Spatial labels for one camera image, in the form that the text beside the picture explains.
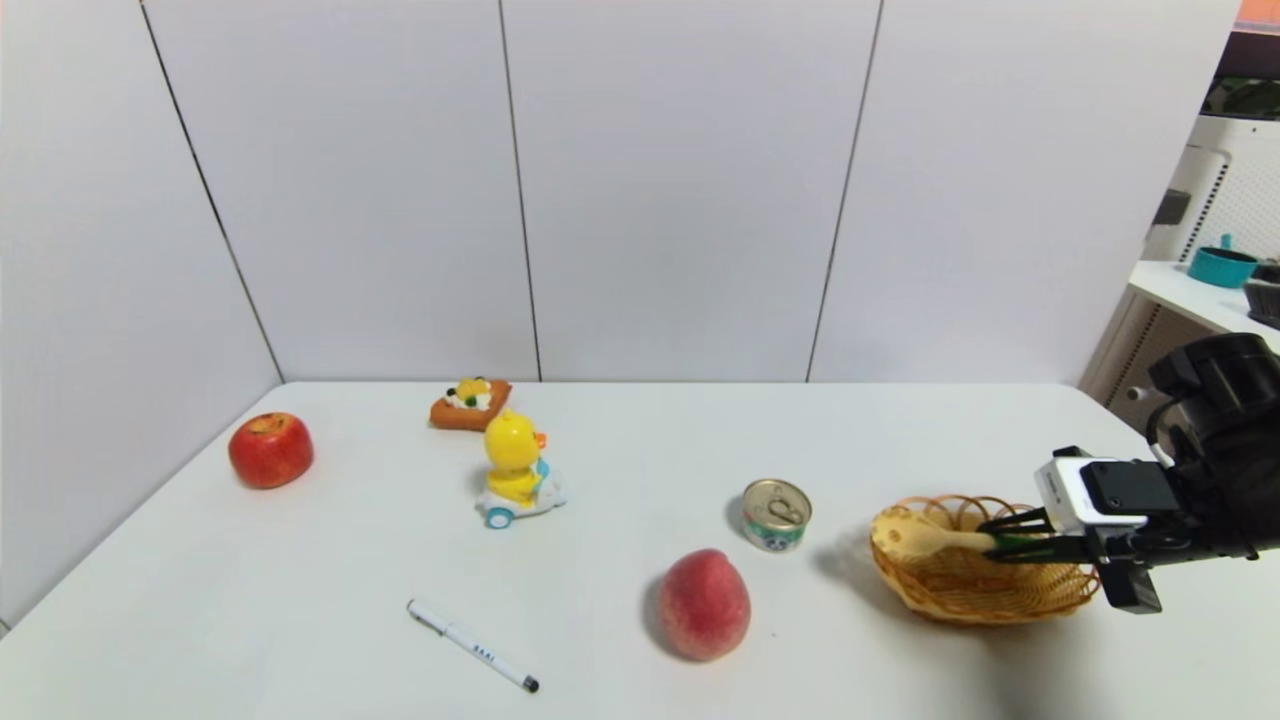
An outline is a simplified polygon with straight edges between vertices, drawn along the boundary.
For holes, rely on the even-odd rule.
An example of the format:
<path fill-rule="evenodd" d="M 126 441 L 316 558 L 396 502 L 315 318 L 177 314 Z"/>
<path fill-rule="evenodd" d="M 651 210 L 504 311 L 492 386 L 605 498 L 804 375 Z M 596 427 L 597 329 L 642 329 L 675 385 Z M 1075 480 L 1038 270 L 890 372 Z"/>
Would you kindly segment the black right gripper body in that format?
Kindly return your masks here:
<path fill-rule="evenodd" d="M 1088 541 L 1106 600 L 1135 615 L 1164 609 L 1153 568 L 1196 559 L 1196 519 L 1165 452 L 1125 460 L 1055 450 L 1052 525 L 1056 536 Z"/>

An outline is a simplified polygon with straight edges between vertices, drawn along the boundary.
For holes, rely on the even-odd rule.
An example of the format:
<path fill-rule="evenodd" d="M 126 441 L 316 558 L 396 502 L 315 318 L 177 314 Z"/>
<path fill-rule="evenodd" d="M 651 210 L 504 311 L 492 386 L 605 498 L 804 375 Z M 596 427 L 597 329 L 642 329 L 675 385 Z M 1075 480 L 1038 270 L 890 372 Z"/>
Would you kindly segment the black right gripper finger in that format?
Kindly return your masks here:
<path fill-rule="evenodd" d="M 1096 557 L 1080 536 L 992 536 L 995 546 L 982 553 L 992 562 L 1091 565 Z"/>
<path fill-rule="evenodd" d="M 983 521 L 975 530 L 991 536 L 1055 536 L 1057 533 L 1044 507 L 1006 512 Z"/>

